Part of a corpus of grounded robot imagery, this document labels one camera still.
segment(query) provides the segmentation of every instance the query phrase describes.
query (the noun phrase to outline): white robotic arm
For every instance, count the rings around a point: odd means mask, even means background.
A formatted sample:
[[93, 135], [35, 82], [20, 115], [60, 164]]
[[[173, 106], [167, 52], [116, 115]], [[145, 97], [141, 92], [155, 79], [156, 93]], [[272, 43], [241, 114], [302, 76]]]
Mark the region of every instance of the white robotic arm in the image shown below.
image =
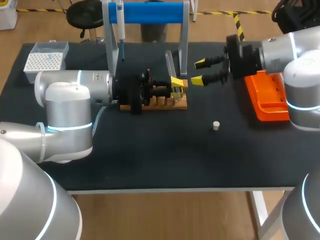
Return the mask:
[[0, 139], [0, 239], [80, 240], [76, 201], [27, 155]]

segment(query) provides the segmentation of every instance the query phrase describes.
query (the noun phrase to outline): blue handle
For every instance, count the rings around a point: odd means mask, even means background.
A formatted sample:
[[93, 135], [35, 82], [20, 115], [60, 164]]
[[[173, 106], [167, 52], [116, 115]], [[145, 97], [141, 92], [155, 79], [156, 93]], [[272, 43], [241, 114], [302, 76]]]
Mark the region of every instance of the blue handle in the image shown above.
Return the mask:
[[[126, 24], [182, 24], [183, 2], [125, 2], [124, 23]], [[116, 3], [109, 3], [109, 20], [117, 23]]]

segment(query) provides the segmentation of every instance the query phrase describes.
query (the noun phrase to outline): cable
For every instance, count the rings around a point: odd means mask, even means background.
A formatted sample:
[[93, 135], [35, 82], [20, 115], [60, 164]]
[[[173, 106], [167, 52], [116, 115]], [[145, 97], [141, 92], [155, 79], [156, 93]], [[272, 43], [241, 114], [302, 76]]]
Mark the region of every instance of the cable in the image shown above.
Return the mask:
[[97, 126], [98, 126], [98, 123], [99, 123], [99, 119], [100, 119], [102, 113], [104, 112], [104, 110], [106, 108], [107, 108], [106, 106], [101, 107], [99, 112], [98, 112], [98, 114], [95, 117], [95, 121], [94, 121], [94, 124], [93, 124], [93, 127], [92, 127], [92, 137], [94, 137], [94, 135], [96, 133], [96, 129], [97, 129]]

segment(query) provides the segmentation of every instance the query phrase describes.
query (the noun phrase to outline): white cylinder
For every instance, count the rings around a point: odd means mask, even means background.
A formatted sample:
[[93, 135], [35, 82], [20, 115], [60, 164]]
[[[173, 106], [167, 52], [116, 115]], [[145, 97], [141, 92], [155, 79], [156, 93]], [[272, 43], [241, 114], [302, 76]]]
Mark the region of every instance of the white cylinder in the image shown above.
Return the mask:
[[217, 131], [219, 126], [220, 126], [220, 122], [218, 122], [218, 121], [213, 122], [213, 130]]

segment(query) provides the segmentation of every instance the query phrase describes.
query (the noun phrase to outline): metal stand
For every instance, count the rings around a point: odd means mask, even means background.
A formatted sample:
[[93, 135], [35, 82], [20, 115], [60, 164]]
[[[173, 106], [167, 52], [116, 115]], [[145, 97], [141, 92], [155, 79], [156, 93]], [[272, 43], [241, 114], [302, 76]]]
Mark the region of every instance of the metal stand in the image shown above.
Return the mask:
[[188, 37], [189, 37], [189, 2], [183, 1], [183, 22], [180, 30], [179, 64], [180, 76], [187, 76]]
[[197, 21], [197, 14], [198, 14], [198, 0], [190, 0], [191, 9], [193, 13], [193, 22]]
[[289, 193], [290, 191], [286, 191], [283, 194], [271, 214], [268, 215], [262, 191], [250, 192], [259, 240], [270, 240], [281, 227], [282, 206]]
[[111, 0], [102, 0], [102, 16], [103, 16], [103, 26], [104, 26], [104, 41], [106, 58], [108, 61], [108, 70], [111, 76], [116, 75], [117, 63], [119, 56], [119, 48], [117, 45], [115, 29], [109, 20], [109, 3]]
[[[113, 24], [117, 23], [116, 6], [112, 5], [115, 3], [111, 0], [102, 0], [101, 2], [108, 70], [112, 76], [115, 76], [119, 56], [113, 27]], [[144, 2], [124, 3], [124, 21], [126, 24], [181, 24], [178, 49], [181, 76], [187, 75], [189, 9], [188, 0], [183, 2], [150, 2], [150, 4]]]

